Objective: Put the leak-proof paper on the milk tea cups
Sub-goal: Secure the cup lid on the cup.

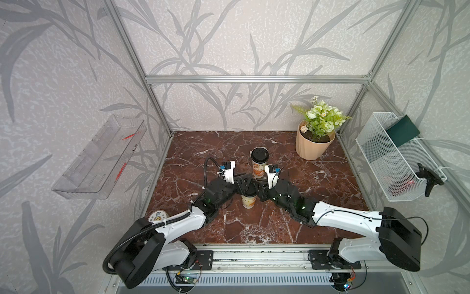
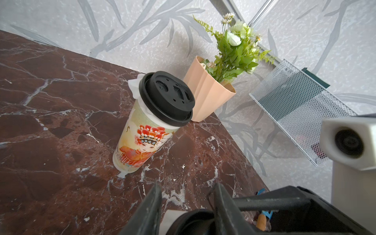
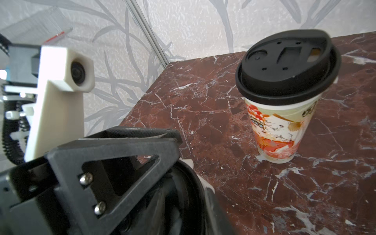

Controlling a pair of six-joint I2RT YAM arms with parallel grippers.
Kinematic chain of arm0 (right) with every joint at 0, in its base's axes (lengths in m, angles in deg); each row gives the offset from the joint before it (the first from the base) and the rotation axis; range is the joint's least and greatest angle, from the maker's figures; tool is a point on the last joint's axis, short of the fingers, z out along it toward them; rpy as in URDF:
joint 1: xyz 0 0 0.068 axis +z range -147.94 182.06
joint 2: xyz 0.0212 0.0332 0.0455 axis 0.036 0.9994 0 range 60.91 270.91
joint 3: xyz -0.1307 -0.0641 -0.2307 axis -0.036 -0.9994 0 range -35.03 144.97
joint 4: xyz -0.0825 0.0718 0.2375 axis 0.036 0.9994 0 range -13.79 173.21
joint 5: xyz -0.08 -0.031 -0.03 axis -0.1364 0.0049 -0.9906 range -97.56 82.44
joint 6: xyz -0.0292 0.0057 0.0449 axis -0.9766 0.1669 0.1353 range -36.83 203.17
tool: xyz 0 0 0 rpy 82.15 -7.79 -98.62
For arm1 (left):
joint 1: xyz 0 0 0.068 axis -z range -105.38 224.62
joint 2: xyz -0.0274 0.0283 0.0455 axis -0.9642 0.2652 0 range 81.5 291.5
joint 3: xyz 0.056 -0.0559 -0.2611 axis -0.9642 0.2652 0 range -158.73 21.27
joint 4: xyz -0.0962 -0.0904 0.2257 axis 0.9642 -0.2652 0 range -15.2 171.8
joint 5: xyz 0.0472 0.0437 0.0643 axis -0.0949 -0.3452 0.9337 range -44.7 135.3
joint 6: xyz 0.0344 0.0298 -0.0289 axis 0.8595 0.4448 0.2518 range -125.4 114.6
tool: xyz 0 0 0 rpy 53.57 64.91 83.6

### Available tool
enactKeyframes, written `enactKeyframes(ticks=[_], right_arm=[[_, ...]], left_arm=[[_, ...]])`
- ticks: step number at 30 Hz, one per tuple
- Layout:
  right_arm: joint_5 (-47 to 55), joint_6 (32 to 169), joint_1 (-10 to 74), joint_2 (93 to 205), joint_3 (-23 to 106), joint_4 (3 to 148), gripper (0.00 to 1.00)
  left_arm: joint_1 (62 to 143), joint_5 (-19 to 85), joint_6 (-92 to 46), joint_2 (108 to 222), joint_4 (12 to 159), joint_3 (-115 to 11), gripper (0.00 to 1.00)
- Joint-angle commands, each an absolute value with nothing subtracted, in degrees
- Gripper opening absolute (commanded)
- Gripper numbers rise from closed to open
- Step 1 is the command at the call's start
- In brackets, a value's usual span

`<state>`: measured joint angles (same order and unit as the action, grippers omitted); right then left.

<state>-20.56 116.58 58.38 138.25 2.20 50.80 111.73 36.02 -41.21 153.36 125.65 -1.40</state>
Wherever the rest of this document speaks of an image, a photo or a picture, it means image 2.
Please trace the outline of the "black cup lid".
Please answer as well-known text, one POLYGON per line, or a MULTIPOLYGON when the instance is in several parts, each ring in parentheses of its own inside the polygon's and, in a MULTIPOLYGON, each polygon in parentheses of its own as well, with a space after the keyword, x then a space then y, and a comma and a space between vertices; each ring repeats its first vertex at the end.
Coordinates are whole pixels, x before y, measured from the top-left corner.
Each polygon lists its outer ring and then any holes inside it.
POLYGON ((167 235, 215 235, 214 213, 196 209, 179 216, 166 232, 167 235))
POLYGON ((146 107, 161 121, 175 127, 191 121, 195 98, 181 79, 165 71, 147 73, 139 92, 146 107))

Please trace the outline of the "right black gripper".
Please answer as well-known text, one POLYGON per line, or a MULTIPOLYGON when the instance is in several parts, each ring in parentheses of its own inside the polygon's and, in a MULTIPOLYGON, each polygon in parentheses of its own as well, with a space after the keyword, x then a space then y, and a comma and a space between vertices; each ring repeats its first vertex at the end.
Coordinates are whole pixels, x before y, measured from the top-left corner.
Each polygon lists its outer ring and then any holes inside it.
POLYGON ((302 187, 287 186, 260 195, 233 198, 241 211, 273 211, 276 235, 371 235, 368 229, 302 187))

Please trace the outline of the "printed paper cup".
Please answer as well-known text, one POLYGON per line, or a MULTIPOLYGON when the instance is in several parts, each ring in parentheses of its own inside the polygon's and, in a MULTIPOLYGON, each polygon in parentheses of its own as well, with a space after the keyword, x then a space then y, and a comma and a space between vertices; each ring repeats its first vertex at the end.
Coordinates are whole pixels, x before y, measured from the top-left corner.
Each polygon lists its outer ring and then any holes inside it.
POLYGON ((178 130, 136 100, 113 154, 114 166, 125 174, 137 171, 178 130))

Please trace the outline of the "round leak-proof paper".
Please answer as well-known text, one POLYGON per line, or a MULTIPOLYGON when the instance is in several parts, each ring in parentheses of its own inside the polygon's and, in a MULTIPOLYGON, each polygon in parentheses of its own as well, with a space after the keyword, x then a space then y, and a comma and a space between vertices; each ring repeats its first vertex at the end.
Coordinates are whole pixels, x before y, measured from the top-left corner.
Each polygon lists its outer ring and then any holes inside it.
POLYGON ((171 225, 187 211, 167 210, 159 228, 159 235, 166 235, 171 225))
POLYGON ((139 91, 140 83, 142 79, 146 76, 146 74, 140 73, 136 79, 131 79, 128 81, 128 86, 132 92, 133 99, 137 101, 139 107, 142 111, 142 114, 146 116, 150 121, 157 124, 160 127, 164 127, 166 129, 177 130, 179 127, 172 126, 167 124, 166 122, 160 120, 152 111, 146 106, 145 102, 141 98, 141 92, 139 91))

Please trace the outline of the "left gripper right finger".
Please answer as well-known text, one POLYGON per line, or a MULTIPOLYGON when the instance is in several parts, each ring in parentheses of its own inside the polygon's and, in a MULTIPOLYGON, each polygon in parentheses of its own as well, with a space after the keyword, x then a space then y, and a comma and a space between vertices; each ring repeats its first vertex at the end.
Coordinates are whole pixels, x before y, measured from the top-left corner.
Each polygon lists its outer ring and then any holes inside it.
POLYGON ((255 235, 225 187, 217 183, 213 189, 214 221, 216 235, 255 235))

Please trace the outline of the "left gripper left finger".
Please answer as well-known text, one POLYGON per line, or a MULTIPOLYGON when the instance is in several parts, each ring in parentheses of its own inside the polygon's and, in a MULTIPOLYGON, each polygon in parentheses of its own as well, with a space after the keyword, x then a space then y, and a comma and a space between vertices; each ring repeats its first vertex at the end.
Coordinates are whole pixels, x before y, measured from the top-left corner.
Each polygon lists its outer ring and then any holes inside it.
POLYGON ((151 188, 119 235, 158 235, 161 221, 162 188, 151 188))

